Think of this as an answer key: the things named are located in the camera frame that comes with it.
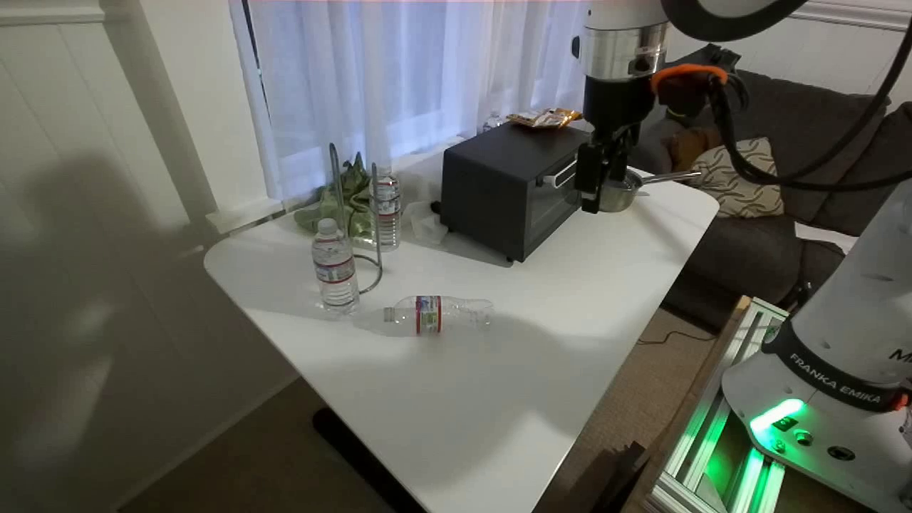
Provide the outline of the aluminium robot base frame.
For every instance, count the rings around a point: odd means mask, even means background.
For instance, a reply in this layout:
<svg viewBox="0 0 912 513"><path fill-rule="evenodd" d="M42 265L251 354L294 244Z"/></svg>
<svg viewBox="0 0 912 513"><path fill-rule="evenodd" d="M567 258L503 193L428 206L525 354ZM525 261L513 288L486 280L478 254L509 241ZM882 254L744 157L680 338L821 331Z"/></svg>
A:
<svg viewBox="0 0 912 513"><path fill-rule="evenodd" d="M666 513L912 513L908 402L885 414L844 406L822 394L750 391L751 355L785 312L740 295L724 354L646 491Z"/></svg>

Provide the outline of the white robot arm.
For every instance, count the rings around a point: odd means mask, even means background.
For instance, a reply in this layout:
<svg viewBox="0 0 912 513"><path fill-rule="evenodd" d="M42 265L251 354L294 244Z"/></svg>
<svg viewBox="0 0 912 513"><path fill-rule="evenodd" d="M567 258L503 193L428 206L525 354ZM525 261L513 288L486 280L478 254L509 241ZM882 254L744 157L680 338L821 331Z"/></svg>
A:
<svg viewBox="0 0 912 513"><path fill-rule="evenodd" d="M807 0L590 0L572 53L583 66L574 191L586 210L614 210L639 124L673 86L676 110L710 109L731 124L727 39L751 37ZM872 506L908 513L912 443L912 181L885 198L838 271L778 337L728 368L720 391L754 448Z"/></svg>

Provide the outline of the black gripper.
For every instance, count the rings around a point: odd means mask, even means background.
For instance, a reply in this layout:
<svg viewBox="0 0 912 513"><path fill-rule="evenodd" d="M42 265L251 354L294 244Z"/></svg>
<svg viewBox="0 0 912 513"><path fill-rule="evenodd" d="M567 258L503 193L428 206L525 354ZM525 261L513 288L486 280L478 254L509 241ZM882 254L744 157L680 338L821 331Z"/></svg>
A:
<svg viewBox="0 0 912 513"><path fill-rule="evenodd" d="M610 140L607 151L607 180L624 181L629 131L634 131L644 117L651 110L651 89L646 76L607 82L586 76L583 80L583 119L592 124L597 140ZM596 144L583 141L574 161L574 188L582 207L596 213L600 198L600 154Z"/></svg>

